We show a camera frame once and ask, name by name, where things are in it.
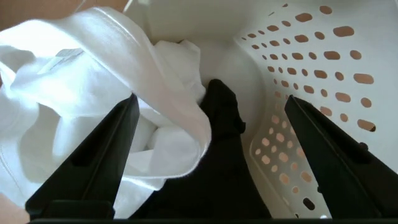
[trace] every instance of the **black garment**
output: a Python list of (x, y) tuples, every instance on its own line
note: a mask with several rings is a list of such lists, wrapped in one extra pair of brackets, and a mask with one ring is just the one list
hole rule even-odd
[(130, 218), (270, 218), (243, 156), (235, 94), (212, 80), (200, 107), (209, 117), (212, 141), (188, 176), (169, 179)]

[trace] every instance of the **white fabric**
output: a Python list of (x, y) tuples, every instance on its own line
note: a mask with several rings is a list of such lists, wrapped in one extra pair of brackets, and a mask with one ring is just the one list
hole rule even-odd
[[(185, 72), (178, 73), (178, 61), (177, 56), (161, 57), (133, 21), (107, 7), (56, 21), (27, 21), (0, 32), (0, 192), (23, 207), (131, 92), (170, 127), (160, 128), (159, 143), (142, 152), (155, 127), (140, 118), (136, 136), (143, 140), (132, 144), (116, 217), (134, 212), (166, 178), (187, 175), (204, 155), (211, 129), (195, 102), (200, 96), (183, 85)], [(171, 141), (162, 142), (167, 136)]]

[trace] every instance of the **white plastic basket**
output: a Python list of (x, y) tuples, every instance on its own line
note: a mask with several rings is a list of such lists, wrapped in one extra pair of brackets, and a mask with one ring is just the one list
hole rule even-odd
[(283, 111), (290, 94), (398, 170), (395, 0), (131, 0), (124, 13), (154, 42), (197, 44), (202, 82), (235, 92), (246, 160), (274, 218), (331, 217)]

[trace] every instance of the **clothing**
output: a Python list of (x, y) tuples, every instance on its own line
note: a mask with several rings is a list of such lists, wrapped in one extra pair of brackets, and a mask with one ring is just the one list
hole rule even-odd
[(235, 94), (212, 80), (200, 105), (209, 117), (212, 142), (199, 166), (169, 179), (130, 218), (270, 218), (246, 165), (245, 130)]

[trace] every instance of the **clothing label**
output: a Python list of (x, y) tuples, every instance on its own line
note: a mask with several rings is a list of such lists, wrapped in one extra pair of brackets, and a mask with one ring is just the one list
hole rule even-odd
[(43, 74), (59, 67), (65, 62), (73, 60), (82, 52), (82, 49), (63, 49), (59, 51), (54, 58), (50, 59), (50, 61), (43, 66), (38, 74)]

